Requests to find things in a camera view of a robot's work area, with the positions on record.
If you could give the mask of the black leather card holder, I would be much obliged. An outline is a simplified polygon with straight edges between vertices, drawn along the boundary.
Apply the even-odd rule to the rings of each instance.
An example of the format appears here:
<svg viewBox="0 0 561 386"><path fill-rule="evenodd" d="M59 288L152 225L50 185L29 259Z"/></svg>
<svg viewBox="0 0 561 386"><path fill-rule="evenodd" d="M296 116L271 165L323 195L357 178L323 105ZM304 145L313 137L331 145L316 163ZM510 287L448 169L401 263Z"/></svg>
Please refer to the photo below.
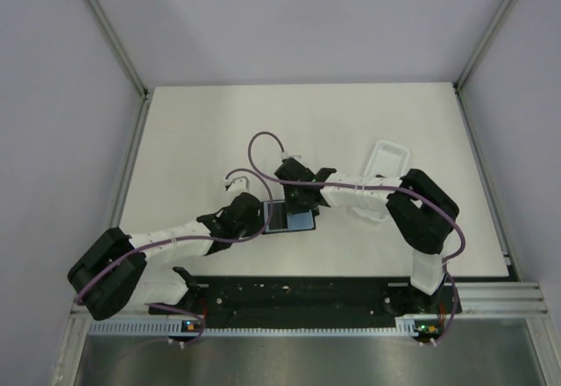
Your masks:
<svg viewBox="0 0 561 386"><path fill-rule="evenodd" d="M270 221L270 219L267 217L268 206L276 201L283 201L284 203L286 203L284 200L274 200L272 202L262 203L262 216L264 222ZM268 223L266 225L266 228L264 229L263 234L266 235L266 234L278 234L278 233L287 233L287 232L307 232L307 231L314 231L316 229L316 217L312 211L289 214L286 205L286 213L288 217L288 229L285 232L267 232L266 229L269 224Z"/></svg>

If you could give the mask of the black credit card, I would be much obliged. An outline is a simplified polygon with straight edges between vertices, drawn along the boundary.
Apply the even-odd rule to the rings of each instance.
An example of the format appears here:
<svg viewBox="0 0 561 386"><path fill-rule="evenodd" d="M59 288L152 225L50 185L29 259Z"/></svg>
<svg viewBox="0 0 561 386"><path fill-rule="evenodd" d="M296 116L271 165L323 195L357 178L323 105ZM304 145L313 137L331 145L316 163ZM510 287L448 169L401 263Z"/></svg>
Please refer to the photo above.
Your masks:
<svg viewBox="0 0 561 386"><path fill-rule="evenodd" d="M270 219L267 232L285 232L288 229L286 204L283 201L273 202L268 206L267 217Z"/></svg>

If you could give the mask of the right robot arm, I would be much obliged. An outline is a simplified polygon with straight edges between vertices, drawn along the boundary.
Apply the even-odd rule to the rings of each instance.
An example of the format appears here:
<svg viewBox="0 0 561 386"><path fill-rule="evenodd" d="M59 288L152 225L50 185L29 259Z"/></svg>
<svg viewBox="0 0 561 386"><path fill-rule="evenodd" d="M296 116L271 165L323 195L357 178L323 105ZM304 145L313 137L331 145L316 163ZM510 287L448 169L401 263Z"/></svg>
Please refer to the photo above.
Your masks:
<svg viewBox="0 0 561 386"><path fill-rule="evenodd" d="M287 212L323 207L386 211L406 243L413 248L409 302L418 311L431 311L442 298L444 242L458 228L457 204L422 170L398 177L347 175L334 168L312 172L287 158L274 172L283 185Z"/></svg>

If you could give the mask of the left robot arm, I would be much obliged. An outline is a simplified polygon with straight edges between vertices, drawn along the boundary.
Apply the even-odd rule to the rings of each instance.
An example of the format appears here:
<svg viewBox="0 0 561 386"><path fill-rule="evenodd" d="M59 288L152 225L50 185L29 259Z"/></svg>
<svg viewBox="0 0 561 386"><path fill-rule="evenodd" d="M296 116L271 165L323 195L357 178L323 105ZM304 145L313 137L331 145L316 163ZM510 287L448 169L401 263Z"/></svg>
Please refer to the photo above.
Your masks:
<svg viewBox="0 0 561 386"><path fill-rule="evenodd" d="M67 273L79 305L95 320L143 304L172 305L190 312L199 293L181 276L186 259L206 257L255 235L264 224L264 204L247 193L216 213L159 232L106 230Z"/></svg>

